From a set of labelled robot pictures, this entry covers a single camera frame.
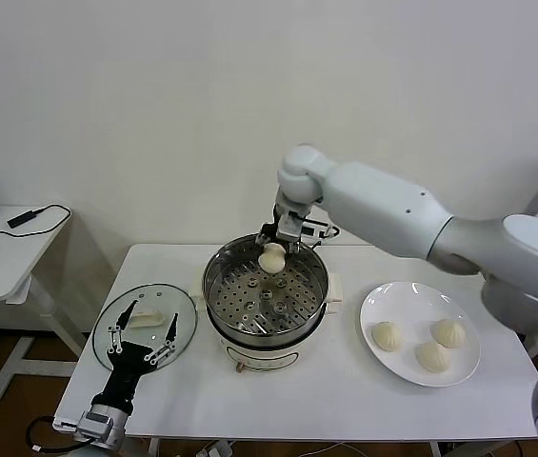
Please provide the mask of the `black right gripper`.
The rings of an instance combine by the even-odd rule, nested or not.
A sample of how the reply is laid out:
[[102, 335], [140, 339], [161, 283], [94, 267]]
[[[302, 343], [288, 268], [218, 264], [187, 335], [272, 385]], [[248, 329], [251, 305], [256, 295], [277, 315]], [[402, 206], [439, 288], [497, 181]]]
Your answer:
[[298, 253], [302, 246], [302, 226], [310, 212], [311, 205], [276, 203], [274, 206], [276, 222], [262, 225], [257, 234], [257, 245], [263, 247], [277, 238], [287, 241], [289, 253]]

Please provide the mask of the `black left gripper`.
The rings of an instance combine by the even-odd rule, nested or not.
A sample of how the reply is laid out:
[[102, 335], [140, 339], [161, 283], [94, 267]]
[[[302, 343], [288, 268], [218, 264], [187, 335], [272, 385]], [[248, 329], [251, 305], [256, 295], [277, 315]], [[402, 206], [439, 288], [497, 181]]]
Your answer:
[[164, 359], [169, 358], [176, 350], [177, 321], [179, 314], [175, 313], [163, 345], [157, 349], [147, 346], [122, 342], [122, 331], [127, 327], [130, 317], [138, 303], [134, 299], [122, 311], [113, 326], [108, 326], [110, 345], [107, 355], [112, 365], [112, 371], [103, 390], [93, 397], [95, 405], [113, 407], [131, 415], [133, 412], [133, 397], [140, 378], [152, 371]]

